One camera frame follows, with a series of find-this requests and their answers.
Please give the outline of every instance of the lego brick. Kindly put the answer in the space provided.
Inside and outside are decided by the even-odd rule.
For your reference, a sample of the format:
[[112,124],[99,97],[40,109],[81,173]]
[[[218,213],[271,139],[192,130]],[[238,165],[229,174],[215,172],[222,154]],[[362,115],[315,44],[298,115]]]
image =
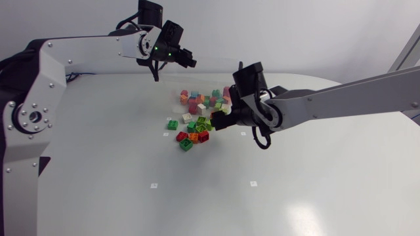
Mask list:
[[206,120],[207,118],[205,117],[198,117],[197,122],[196,122],[197,126],[205,125]]
[[188,138],[188,134],[185,132],[179,132],[179,134],[177,135],[177,141],[181,142],[184,139]]
[[168,129],[169,130],[176,130],[178,128],[178,121],[169,121]]
[[203,115],[203,112],[205,111],[205,105],[203,104],[198,104],[197,105],[197,114],[198,115]]
[[204,125],[200,125],[196,127],[196,131],[197,133],[201,133],[203,131],[207,130],[206,127]]
[[212,96],[215,96],[216,98],[221,98],[221,92],[219,89],[215,89],[211,92]]
[[188,138],[183,139],[181,142],[179,142],[179,146],[184,150],[184,151],[188,151],[189,149],[192,148],[192,141],[189,140]]
[[194,121],[189,122],[186,129],[188,130],[188,132],[195,132],[196,131],[196,122],[194,122]]
[[182,90],[180,95],[185,95],[186,97],[188,97],[188,91],[187,90]]
[[193,144],[198,144],[198,133],[190,133],[189,139]]
[[197,105],[195,105],[195,104],[190,105],[190,108],[188,108],[188,112],[191,115],[195,115],[197,113]]
[[215,105],[216,105],[216,100],[217,100],[217,98],[216,97],[211,97],[210,98],[210,106],[211,107],[214,107]]
[[181,96],[179,96],[179,102],[182,105],[186,105],[188,103],[188,97],[182,94]]
[[192,116],[191,114],[187,113],[182,115],[182,119],[184,120],[184,124],[186,124],[192,121]]
[[204,143],[205,141],[207,141],[209,139],[209,133],[207,130],[201,132],[198,134],[198,141],[201,143]]
[[212,131],[212,130],[213,130],[213,127],[211,126],[211,122],[210,122],[210,120],[207,120],[207,121],[205,122],[205,127],[206,127],[206,129],[207,129],[208,131]]

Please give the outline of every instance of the duplo block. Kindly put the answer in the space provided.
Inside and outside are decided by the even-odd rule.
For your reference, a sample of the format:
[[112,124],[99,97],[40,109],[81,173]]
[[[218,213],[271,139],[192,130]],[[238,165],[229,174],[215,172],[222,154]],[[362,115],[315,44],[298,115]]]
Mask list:
[[188,134],[185,132],[179,132],[179,134],[177,135],[178,142],[183,141],[185,138],[188,138]]
[[187,113],[182,115],[182,119],[184,120],[184,124],[186,124],[192,121],[192,116],[191,114]]
[[186,129],[188,132],[195,132],[196,131],[196,123],[194,121],[189,122]]
[[197,126],[205,125],[206,120],[207,118],[205,117],[198,117],[197,122],[196,122]]
[[196,127],[196,131],[197,133],[201,133],[203,131],[207,130],[206,127],[204,125],[200,125]]
[[169,121],[168,129],[169,130],[176,130],[178,128],[178,121]]
[[198,104],[197,105],[197,114],[198,115],[203,115],[203,112],[205,111],[205,105],[203,104]]
[[207,130],[201,132],[198,134],[198,141],[201,143],[204,143],[205,141],[207,141],[209,139],[209,133]]
[[198,133],[191,133],[189,139],[193,144],[198,144]]
[[181,142],[179,142],[179,146],[184,150],[188,151],[192,148],[192,141],[188,138],[183,139]]

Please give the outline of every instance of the red block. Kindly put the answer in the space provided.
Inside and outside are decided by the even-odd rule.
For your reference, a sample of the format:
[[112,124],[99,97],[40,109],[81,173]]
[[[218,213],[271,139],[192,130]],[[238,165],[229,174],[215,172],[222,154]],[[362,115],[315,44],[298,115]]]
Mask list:
[[201,132],[201,133],[198,134],[198,140],[200,142],[205,142],[208,139],[209,139],[209,133],[208,133],[207,130],[205,130],[205,131],[203,131],[203,132]]
[[177,135],[178,142],[183,141],[185,138],[188,138],[188,134],[185,132],[179,132],[179,134]]
[[190,112],[191,115],[197,114],[197,105],[190,105],[190,108],[188,108],[188,112]]
[[217,100],[217,98],[216,97],[211,97],[210,98],[210,106],[211,107],[214,107],[215,105],[216,105],[216,100]]

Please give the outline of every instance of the toy block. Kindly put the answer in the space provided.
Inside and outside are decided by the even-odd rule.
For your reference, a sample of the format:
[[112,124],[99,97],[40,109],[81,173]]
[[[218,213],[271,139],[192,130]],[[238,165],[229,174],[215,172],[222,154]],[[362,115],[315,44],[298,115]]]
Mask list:
[[182,94],[179,96],[179,102],[181,102],[182,105],[186,105],[188,103],[188,97]]
[[197,98],[198,92],[197,91],[191,91],[191,97]]
[[230,98],[228,96],[223,96],[223,103],[230,105]]
[[201,132],[198,134],[198,141],[201,143],[204,143],[205,141],[207,141],[209,139],[209,133],[207,130]]
[[197,105],[190,105],[190,108],[188,108],[188,112],[190,112],[190,114],[192,115],[195,115],[197,113]]
[[211,126],[210,120],[207,120],[205,122],[205,127],[207,128],[208,131],[212,131],[213,130],[213,127]]
[[216,105],[216,100],[217,100],[217,98],[216,97],[211,97],[210,98],[210,106],[211,107],[214,107],[215,105]]
[[197,113],[198,115],[203,115],[203,112],[205,111],[205,105],[203,104],[198,104],[197,105]]
[[181,91],[181,95],[185,95],[186,97],[188,97],[188,91],[187,90]]
[[193,144],[198,144],[198,133],[191,133],[189,139]]
[[206,127],[204,125],[200,125],[196,127],[196,131],[197,133],[201,133],[203,131],[207,130]]
[[168,129],[169,130],[176,130],[178,128],[178,121],[169,121]]
[[212,95],[212,96],[215,96],[216,98],[220,98],[220,97],[221,97],[221,92],[220,92],[220,90],[219,90],[219,89],[216,89],[216,90],[213,90],[213,91],[211,92],[211,95]]
[[188,134],[185,132],[179,132],[179,134],[177,135],[177,141],[181,142],[184,139],[188,138]]
[[192,148],[192,141],[189,140],[188,138],[183,139],[181,142],[179,142],[179,146],[184,150],[184,151],[188,151],[189,149]]
[[201,104],[204,102],[204,95],[198,95],[196,98],[196,103]]
[[215,111],[220,110],[221,107],[222,107],[222,104],[220,102],[216,103],[216,105],[215,105]]
[[197,126],[205,125],[206,120],[207,120],[207,118],[205,118],[205,117],[198,117],[196,125]]
[[188,132],[195,132],[196,131],[196,123],[194,121],[189,122],[186,129]]
[[229,87],[226,86],[223,88],[223,96],[227,96],[230,98]]
[[182,115],[182,119],[184,120],[184,124],[186,124],[192,121],[192,116],[191,114],[187,113]]

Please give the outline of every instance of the white table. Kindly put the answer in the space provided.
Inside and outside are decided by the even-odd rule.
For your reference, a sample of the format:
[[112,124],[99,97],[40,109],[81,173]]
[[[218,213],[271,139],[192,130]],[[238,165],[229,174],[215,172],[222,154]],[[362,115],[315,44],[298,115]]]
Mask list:
[[[273,134],[266,151],[251,128],[234,126],[184,152],[180,129],[165,129],[167,117],[180,118],[165,91],[186,76],[233,83],[230,74],[160,83],[145,74],[69,84],[44,153],[52,161],[39,178],[38,235],[419,234],[420,128],[406,116],[309,121]],[[304,75],[266,80],[336,85]]]

